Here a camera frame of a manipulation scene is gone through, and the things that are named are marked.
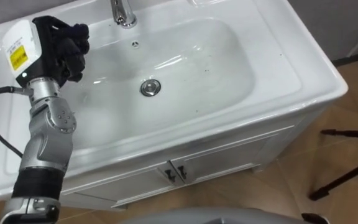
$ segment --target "chrome drain stopper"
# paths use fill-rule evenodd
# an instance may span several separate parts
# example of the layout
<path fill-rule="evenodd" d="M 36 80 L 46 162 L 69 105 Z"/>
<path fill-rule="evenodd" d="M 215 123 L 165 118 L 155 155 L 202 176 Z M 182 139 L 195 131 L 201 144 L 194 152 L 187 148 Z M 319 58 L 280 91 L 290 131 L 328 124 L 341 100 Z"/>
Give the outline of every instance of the chrome drain stopper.
<path fill-rule="evenodd" d="M 155 96 L 161 90 L 161 84 L 159 81 L 151 79 L 142 83 L 140 86 L 140 92 L 144 96 Z"/>

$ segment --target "yellow label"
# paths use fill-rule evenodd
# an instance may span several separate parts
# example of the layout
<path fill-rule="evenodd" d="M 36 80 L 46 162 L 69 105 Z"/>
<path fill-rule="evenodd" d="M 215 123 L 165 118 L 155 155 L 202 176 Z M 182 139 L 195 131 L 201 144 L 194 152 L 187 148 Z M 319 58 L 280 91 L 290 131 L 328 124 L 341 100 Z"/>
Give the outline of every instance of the yellow label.
<path fill-rule="evenodd" d="M 11 63 L 13 66 L 13 70 L 17 70 L 27 59 L 27 54 L 25 53 L 23 45 L 21 45 L 18 49 L 16 49 L 11 54 Z"/>

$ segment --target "faucet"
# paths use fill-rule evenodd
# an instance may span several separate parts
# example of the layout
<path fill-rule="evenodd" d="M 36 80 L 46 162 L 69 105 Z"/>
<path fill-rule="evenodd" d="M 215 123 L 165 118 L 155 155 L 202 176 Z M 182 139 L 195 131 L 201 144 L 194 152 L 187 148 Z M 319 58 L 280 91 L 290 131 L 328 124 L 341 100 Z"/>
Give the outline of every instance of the faucet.
<path fill-rule="evenodd" d="M 130 29 L 137 23 L 135 14 L 132 12 L 128 0 L 110 0 L 112 17 L 117 25 L 121 25 L 124 29 Z"/>

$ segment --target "tiled floor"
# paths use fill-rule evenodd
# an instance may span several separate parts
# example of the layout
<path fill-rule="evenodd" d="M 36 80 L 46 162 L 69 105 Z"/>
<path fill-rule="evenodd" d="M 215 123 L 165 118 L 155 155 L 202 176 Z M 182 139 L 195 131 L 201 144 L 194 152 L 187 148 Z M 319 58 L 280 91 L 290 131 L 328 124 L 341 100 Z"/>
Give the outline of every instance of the tiled floor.
<path fill-rule="evenodd" d="M 318 202 L 315 189 L 358 165 L 358 139 L 322 136 L 324 128 L 358 129 L 358 62 L 339 67 L 349 85 L 336 101 L 265 171 L 246 170 L 185 187 L 129 205 L 125 212 L 64 208 L 60 224 L 110 224 L 174 208 L 224 206 L 260 208 L 291 217 L 315 212 L 332 224 L 358 223 L 358 178 Z"/>

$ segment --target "black tripod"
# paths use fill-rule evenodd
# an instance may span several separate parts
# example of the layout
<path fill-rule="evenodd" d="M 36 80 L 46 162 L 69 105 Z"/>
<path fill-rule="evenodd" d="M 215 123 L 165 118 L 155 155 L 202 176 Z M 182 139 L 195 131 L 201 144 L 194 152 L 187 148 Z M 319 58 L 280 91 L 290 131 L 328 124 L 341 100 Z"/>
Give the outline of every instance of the black tripod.
<path fill-rule="evenodd" d="M 327 130 L 322 130 L 321 134 L 327 134 L 327 135 L 333 135 L 333 136 L 340 135 L 340 136 L 358 138 L 358 131 L 336 131 L 335 129 L 327 129 Z M 345 183 L 346 181 L 352 179 L 353 177 L 355 177 L 357 175 L 358 175 L 358 167 L 356 167 L 352 171 L 344 174 L 342 177 L 325 185 L 324 187 L 321 187 L 317 191 L 311 193 L 309 195 L 309 199 L 313 200 L 313 201 L 317 201 L 323 197 L 326 197 L 329 195 L 330 190 L 338 187 L 339 185 Z"/>

